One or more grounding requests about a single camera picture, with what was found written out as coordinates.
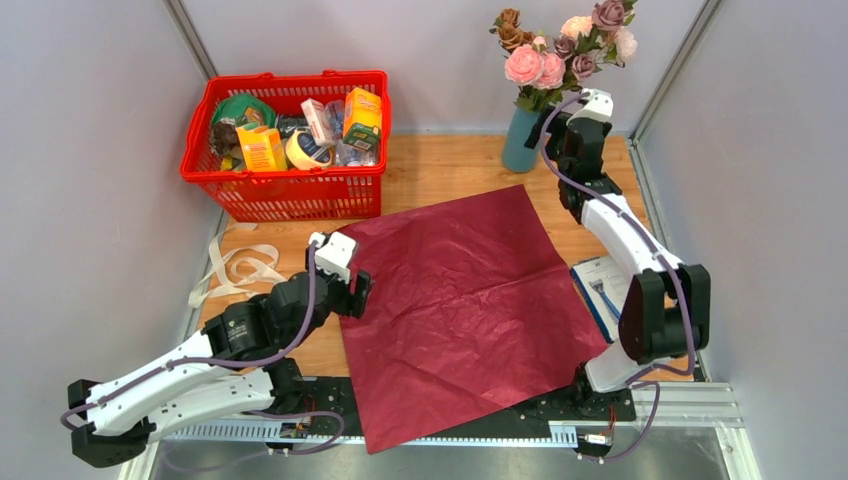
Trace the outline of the white printed ribbon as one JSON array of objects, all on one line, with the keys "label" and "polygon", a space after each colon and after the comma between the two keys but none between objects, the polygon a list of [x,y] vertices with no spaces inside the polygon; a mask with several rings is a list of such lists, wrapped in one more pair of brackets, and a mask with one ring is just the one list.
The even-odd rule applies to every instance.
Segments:
[{"label": "white printed ribbon", "polygon": [[220,249],[225,233],[233,230],[253,231],[256,223],[239,222],[216,235],[208,245],[209,271],[195,285],[188,296],[188,306],[199,309],[206,300],[241,296],[251,299],[258,292],[250,289],[255,284],[274,286],[285,280],[276,267],[279,250],[267,243],[235,248],[227,253]]}]

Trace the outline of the pink flower stem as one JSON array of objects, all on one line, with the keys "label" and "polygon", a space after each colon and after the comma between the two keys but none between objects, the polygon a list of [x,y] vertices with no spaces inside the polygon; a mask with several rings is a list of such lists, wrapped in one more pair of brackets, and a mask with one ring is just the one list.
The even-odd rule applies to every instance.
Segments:
[{"label": "pink flower stem", "polygon": [[540,112],[562,100],[566,76],[565,60],[551,50],[544,36],[515,48],[506,58],[505,77],[519,88],[516,106]]}]

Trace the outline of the pink flower bouquet brown wrap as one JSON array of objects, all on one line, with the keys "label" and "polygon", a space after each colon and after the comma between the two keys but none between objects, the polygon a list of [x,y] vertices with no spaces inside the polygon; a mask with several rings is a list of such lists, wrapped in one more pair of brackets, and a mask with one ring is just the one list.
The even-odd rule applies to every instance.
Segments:
[{"label": "pink flower bouquet brown wrap", "polygon": [[554,38],[560,34],[560,30],[557,35],[553,35],[550,38],[544,36],[542,33],[533,33],[529,30],[524,30],[521,27],[520,11],[507,8],[502,10],[495,18],[493,25],[489,28],[489,33],[498,38],[498,43],[503,50],[511,53],[518,46],[530,43],[536,36],[544,36],[547,39],[548,47],[553,50]]}]

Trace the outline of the mauve flower stem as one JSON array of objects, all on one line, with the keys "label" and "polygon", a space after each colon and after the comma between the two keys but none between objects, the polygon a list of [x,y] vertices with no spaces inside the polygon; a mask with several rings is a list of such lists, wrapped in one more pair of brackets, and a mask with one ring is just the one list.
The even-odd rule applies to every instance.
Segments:
[{"label": "mauve flower stem", "polygon": [[554,38],[553,51],[562,59],[563,88],[578,91],[604,65],[624,68],[635,55],[638,41],[628,30],[635,18],[634,0],[606,0],[588,16],[567,20]]}]

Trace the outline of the dark red wrapping paper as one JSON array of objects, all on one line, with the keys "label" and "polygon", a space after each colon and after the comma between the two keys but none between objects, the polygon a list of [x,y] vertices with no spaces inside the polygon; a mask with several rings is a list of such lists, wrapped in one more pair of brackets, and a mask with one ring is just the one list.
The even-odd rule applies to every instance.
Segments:
[{"label": "dark red wrapping paper", "polygon": [[372,279],[340,322],[371,454],[567,386],[606,348],[523,186],[344,233]]}]

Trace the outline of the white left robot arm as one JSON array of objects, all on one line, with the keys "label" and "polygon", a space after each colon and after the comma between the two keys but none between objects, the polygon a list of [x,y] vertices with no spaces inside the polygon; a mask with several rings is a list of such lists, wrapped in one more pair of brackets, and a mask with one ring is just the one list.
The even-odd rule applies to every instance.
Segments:
[{"label": "white left robot arm", "polygon": [[84,421],[71,430],[73,455],[106,468],[206,420],[298,412],[306,389],[289,352],[332,313],[360,318],[371,289],[364,270],[352,281],[301,272],[229,305],[174,350],[130,374],[71,383],[68,408]]}]

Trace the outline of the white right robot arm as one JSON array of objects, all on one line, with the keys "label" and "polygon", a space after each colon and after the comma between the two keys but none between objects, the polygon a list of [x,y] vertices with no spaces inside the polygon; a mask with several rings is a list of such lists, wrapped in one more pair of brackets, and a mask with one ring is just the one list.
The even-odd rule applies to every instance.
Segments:
[{"label": "white right robot arm", "polygon": [[549,107],[526,140],[529,146],[544,145],[543,159],[559,179],[561,203],[631,277],[617,339],[585,364],[586,381],[570,392],[573,410],[588,419],[609,407],[611,391],[653,370],[692,374],[709,333],[709,273],[665,249],[604,172],[602,151],[610,129],[607,121]]}]

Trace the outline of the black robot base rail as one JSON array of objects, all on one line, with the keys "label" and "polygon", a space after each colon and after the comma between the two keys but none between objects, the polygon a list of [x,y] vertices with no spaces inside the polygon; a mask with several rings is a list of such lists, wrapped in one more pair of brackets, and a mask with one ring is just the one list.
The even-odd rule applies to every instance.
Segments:
[{"label": "black robot base rail", "polygon": [[[358,417],[352,382],[348,377],[309,377],[307,387],[320,410],[342,415],[345,430],[342,444],[361,444],[363,430]],[[656,427],[740,428],[732,389],[711,382],[664,382],[660,400],[651,388],[625,393],[613,406],[617,427],[641,427],[647,418]],[[538,396],[480,419],[415,440],[417,446],[471,447],[572,447],[581,434],[602,430],[609,416],[599,413],[578,416],[564,401],[551,395]],[[294,422],[256,416],[230,416],[186,427],[170,435],[172,441],[236,441],[252,443],[318,444],[337,430],[332,419],[318,419],[306,435],[294,433]]]}]

